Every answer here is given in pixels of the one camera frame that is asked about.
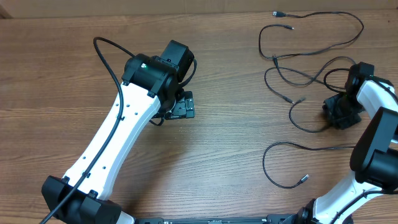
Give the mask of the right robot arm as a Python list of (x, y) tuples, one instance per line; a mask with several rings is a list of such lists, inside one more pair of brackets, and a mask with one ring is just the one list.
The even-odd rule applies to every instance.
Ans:
[(374, 76), (374, 66), (359, 62), (348, 69), (344, 91), (324, 101), (328, 122), (340, 129), (357, 123), (366, 111), (371, 119), (353, 148), (350, 173), (327, 194), (313, 199), (292, 223), (351, 223), (352, 214), (381, 195), (397, 193), (397, 96), (393, 84)]

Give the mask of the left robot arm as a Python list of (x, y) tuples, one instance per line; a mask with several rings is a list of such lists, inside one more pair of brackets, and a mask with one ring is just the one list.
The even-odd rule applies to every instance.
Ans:
[(110, 201), (116, 177), (147, 123), (159, 118), (194, 118), (189, 69), (197, 61), (184, 44), (171, 40), (160, 56), (130, 54), (117, 78), (99, 49), (100, 60), (118, 89), (117, 97), (83, 154), (63, 177), (48, 176), (41, 193), (52, 217), (64, 223), (137, 223), (120, 205)]

